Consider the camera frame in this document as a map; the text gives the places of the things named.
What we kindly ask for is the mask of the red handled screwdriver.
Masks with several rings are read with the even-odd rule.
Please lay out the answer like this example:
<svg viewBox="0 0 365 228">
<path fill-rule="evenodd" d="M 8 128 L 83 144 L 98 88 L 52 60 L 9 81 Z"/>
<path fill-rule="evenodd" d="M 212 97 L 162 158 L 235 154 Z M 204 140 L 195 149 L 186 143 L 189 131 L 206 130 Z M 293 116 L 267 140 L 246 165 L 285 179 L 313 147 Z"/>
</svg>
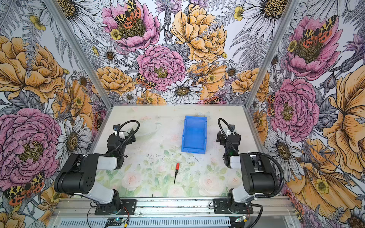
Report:
<svg viewBox="0 0 365 228">
<path fill-rule="evenodd" d="M 178 163 L 176 164 L 176 167 L 175 167 L 174 184 L 175 184 L 175 182 L 176 182 L 176 178 L 177 178 L 177 175 L 178 175 L 179 169 L 180 169 L 180 163 L 178 162 Z"/>
</svg>

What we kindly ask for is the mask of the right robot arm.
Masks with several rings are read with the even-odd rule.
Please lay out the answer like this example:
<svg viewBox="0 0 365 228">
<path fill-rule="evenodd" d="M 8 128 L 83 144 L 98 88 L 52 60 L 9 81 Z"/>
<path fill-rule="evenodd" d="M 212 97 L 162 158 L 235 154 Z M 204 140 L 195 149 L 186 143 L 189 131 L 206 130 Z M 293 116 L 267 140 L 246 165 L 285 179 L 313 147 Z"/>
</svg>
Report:
<svg viewBox="0 0 365 228">
<path fill-rule="evenodd" d="M 214 201 L 216 214 L 252 213 L 253 200 L 276 196 L 283 188 L 284 179 L 277 178 L 275 164 L 280 172 L 282 168 L 273 157 L 264 153 L 238 153 L 241 135 L 230 131 L 229 135 L 219 131 L 216 141 L 224 146 L 224 164 L 229 169 L 237 169 L 241 175 L 241 184 L 229 190 L 227 200 Z"/>
</svg>

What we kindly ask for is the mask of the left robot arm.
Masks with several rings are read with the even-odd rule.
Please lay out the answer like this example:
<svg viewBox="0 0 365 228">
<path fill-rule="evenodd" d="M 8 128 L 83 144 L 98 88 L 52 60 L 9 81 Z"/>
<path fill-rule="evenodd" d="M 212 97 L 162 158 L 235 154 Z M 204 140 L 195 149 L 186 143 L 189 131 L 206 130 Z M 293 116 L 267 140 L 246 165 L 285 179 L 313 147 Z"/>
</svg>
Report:
<svg viewBox="0 0 365 228">
<path fill-rule="evenodd" d="M 86 197 L 96 202 L 102 212 L 120 212 L 123 207 L 118 191 L 97 182 L 96 174 L 98 171 L 120 170 L 126 158 L 126 146 L 135 141 L 134 130 L 113 133 L 107 140 L 105 154 L 71 155 L 54 182 L 55 191 Z"/>
</svg>

